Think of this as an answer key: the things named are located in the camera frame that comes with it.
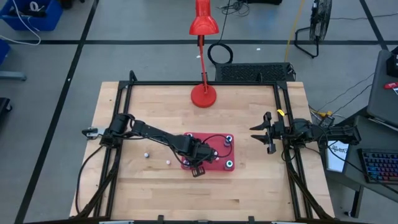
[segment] wooden table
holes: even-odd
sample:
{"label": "wooden table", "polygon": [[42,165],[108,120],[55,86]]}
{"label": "wooden table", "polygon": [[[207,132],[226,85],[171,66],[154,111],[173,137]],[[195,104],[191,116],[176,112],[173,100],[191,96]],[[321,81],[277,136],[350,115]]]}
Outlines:
{"label": "wooden table", "polygon": [[[101,86],[94,127],[108,127],[111,122],[118,83]],[[192,86],[133,86],[129,112],[172,134],[185,132],[231,133],[235,136],[233,172],[212,172],[193,178],[181,170],[172,151],[150,140],[124,141],[114,198],[112,219],[156,220],[294,220],[285,162],[280,158],[282,143],[276,141],[277,152],[267,154],[266,146],[252,139],[249,128],[262,122],[270,111],[277,113],[271,86],[215,86],[217,101],[207,109],[197,108],[190,101]],[[288,83],[290,102],[295,118],[310,120],[303,83]],[[280,97],[284,108],[283,94]],[[98,148],[99,140],[89,141],[85,158]],[[307,145],[318,149],[316,143]],[[105,150],[86,165],[80,184],[80,208],[98,188]],[[309,191],[325,211],[334,217],[328,186],[320,156],[301,150]],[[304,206],[297,188],[301,214]],[[101,213],[105,211],[102,203]]]}

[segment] gray floor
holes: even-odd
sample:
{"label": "gray floor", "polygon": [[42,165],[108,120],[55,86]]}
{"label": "gray floor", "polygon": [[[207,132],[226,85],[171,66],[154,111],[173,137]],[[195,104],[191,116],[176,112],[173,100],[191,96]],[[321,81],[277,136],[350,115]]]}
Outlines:
{"label": "gray floor", "polygon": [[[65,11],[53,32],[41,32],[44,40],[79,40],[92,0],[75,2]],[[212,0],[213,17],[222,25],[223,15],[216,6],[228,1]],[[398,11],[396,0],[366,0],[375,15]],[[284,0],[280,6],[254,4],[247,17],[229,16],[224,39],[286,40],[300,1]],[[307,0],[297,28],[308,25],[311,1]],[[190,0],[100,0],[88,40],[185,40],[194,14]],[[357,0],[334,0],[332,17],[366,17]],[[385,40],[398,40],[398,16],[376,18]],[[15,32],[0,21],[1,34],[15,39],[33,39],[28,32]],[[300,36],[307,38],[306,33]],[[217,39],[219,35],[209,36]],[[367,20],[330,22],[327,40],[377,40]],[[1,70],[22,71],[26,82],[0,81],[0,96],[12,100],[14,110],[2,125],[0,134],[0,216],[4,223],[14,221],[16,213],[70,68],[77,45],[12,45]],[[284,45],[230,45],[234,62],[281,62]],[[339,95],[372,74],[379,45],[322,45],[314,60],[294,46],[289,61],[304,82],[308,102],[314,108]],[[215,49],[215,58],[226,52]],[[26,222],[66,218],[72,205],[75,183],[86,140],[80,130],[91,124],[103,81],[127,79],[133,69],[139,80],[199,80],[200,61],[196,45],[85,45],[78,62],[42,174],[27,213]],[[206,60],[210,79],[215,68]],[[358,94],[371,79],[325,109],[335,111]],[[338,113],[349,116],[367,104],[369,91]],[[343,215],[349,210],[353,191],[329,181],[336,217],[374,223],[398,223],[394,211],[398,204],[365,191],[359,219]]]}

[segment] red plate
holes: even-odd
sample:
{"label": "red plate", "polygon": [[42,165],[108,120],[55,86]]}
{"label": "red plate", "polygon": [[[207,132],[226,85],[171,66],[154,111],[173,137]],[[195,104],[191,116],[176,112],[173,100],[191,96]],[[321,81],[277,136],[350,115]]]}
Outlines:
{"label": "red plate", "polygon": [[[192,134],[194,138],[198,138],[203,141],[210,136],[213,136],[215,134],[220,134],[220,133],[185,133],[185,134]],[[204,161],[202,166],[203,166],[203,168],[205,168],[205,170],[218,170],[218,171],[227,171],[227,172],[234,171],[234,169],[235,169],[235,155],[234,155],[235,138],[232,134],[220,134],[220,135],[225,136],[225,137],[232,136],[232,141],[231,141],[232,149],[231,149],[231,147],[224,145],[225,138],[223,138],[221,136],[214,136],[214,137],[210,138],[209,140],[207,140],[206,143],[209,144],[210,147],[215,149],[219,156],[227,155],[229,153],[229,150],[232,150],[231,154],[225,158],[219,158],[218,161],[214,160],[212,163]],[[232,163],[233,163],[232,167],[229,169],[226,168],[227,161],[232,161]],[[185,167],[183,165],[181,165],[181,168],[185,169],[185,170],[191,169],[191,168]]]}

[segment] red desk lamp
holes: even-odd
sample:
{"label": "red desk lamp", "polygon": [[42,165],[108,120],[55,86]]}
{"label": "red desk lamp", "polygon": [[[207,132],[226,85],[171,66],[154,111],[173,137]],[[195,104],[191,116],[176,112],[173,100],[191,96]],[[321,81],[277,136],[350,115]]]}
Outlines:
{"label": "red desk lamp", "polygon": [[196,0],[196,12],[197,16],[191,24],[189,34],[198,36],[203,83],[193,88],[191,100],[194,105],[207,108],[216,101],[217,94],[216,90],[207,84],[203,46],[205,44],[205,35],[218,34],[219,30],[217,22],[211,16],[210,0]]}

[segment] fan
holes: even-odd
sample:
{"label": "fan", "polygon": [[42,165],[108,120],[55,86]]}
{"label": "fan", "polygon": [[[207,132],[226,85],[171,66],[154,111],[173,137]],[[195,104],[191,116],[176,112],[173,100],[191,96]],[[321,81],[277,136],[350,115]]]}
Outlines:
{"label": "fan", "polygon": [[[330,12],[331,12],[331,2],[332,0],[314,0],[312,4],[312,14],[310,19],[310,26],[296,31],[296,36],[294,40],[294,45],[311,56],[315,58],[319,55],[319,43],[325,39],[326,32],[328,31]],[[305,49],[297,45],[297,37],[299,32],[303,30],[310,29],[310,40],[314,41],[317,46],[317,54],[313,55]]]}

